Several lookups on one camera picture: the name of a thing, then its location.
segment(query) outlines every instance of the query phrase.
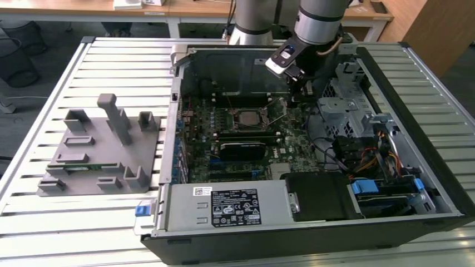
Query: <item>mesh trash bin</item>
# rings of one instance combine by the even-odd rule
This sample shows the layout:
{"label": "mesh trash bin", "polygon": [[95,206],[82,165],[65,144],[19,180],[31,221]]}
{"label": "mesh trash bin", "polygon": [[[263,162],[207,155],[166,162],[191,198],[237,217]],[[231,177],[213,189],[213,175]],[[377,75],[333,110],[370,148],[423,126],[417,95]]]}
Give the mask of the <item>mesh trash bin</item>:
{"label": "mesh trash bin", "polygon": [[39,25],[35,21],[2,21],[0,28],[10,38],[20,40],[28,56],[42,54],[47,50]]}
{"label": "mesh trash bin", "polygon": [[39,79],[18,39],[0,38],[0,78],[11,87],[24,87]]}

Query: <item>circuit board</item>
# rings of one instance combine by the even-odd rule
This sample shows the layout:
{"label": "circuit board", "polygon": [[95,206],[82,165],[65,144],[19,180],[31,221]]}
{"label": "circuit board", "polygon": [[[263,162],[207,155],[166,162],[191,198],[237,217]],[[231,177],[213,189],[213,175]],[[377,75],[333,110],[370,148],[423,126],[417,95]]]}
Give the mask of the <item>circuit board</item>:
{"label": "circuit board", "polygon": [[[183,101],[189,183],[277,180],[275,167],[290,172],[322,170],[305,129],[305,107],[286,108],[279,97],[267,99],[266,109],[243,105],[231,108],[230,99],[226,107],[221,107],[215,101],[194,97]],[[233,135],[233,141],[223,141],[223,135]],[[235,161],[223,161],[219,156],[223,144],[253,142],[254,135],[259,140],[273,138],[271,144],[265,141],[263,158],[247,160],[254,156],[249,155]]]}

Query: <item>floor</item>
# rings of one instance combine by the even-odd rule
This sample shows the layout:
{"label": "floor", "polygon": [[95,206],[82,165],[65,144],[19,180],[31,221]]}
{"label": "floor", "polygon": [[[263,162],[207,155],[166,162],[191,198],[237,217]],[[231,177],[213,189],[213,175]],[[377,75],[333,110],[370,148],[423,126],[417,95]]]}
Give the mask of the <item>floor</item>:
{"label": "floor", "polygon": [[[75,22],[74,30],[67,32],[67,22],[39,22],[42,35],[50,46],[50,51],[32,57],[34,64],[42,75],[42,79],[26,88],[11,88],[0,80],[0,92],[7,97],[44,96],[48,97],[65,68],[75,53],[83,36],[103,36],[105,29],[98,22]],[[221,38],[222,24],[183,24],[181,25],[183,38]],[[134,23],[134,37],[167,38],[169,27],[165,23],[149,25]],[[475,115],[475,48],[467,49],[466,53],[447,72],[442,81],[451,90],[462,104]],[[12,99],[18,110],[14,114],[0,114],[0,156],[14,157],[23,142],[30,127],[44,105],[46,98]],[[0,160],[0,174],[4,173],[8,161]]]}

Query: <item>table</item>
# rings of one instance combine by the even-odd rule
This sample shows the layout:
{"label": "table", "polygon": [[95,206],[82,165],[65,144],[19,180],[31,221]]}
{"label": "table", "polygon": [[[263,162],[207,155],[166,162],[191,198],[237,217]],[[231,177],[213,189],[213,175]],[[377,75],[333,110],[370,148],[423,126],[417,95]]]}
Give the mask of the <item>table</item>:
{"label": "table", "polygon": [[[171,38],[181,38],[181,23],[226,23],[227,0],[167,0],[165,6],[113,10],[114,0],[0,0],[0,19],[32,21],[166,22]],[[347,10],[346,27],[369,27],[365,41],[378,41],[391,14],[375,13],[369,0]]]}
{"label": "table", "polygon": [[[135,206],[158,196],[158,177],[143,194],[38,197],[38,183],[55,154],[69,108],[105,117],[102,93],[118,95],[130,116],[143,110],[162,118],[154,169],[161,170],[171,94],[174,44],[223,44],[219,39],[97,38],[82,43],[59,79],[14,161],[0,180],[2,266],[165,267],[135,236]],[[363,43],[475,200],[475,121],[411,49]],[[371,89],[383,111],[383,100]],[[219,266],[474,266],[475,223],[433,233],[398,248],[241,261]]]}

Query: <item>metal slotted surface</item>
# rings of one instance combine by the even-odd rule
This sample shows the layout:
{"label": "metal slotted surface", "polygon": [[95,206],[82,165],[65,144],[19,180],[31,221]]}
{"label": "metal slotted surface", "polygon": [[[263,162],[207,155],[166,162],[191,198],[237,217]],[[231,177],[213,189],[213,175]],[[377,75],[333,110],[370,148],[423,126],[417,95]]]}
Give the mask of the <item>metal slotted surface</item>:
{"label": "metal slotted surface", "polygon": [[[197,39],[107,39],[82,44],[0,180],[0,266],[165,266],[135,236],[135,206],[157,196],[167,107],[171,89],[170,51]],[[201,39],[199,43],[219,43]],[[363,44],[381,64],[402,99],[475,199],[475,137],[465,110],[427,78],[407,52],[394,44]],[[85,108],[90,117],[102,93],[118,95],[130,116],[153,111],[162,118],[153,191],[145,194],[38,197],[36,185],[66,125],[69,108]],[[474,266],[475,224],[430,234],[394,249],[349,251],[206,264],[205,266]]]}

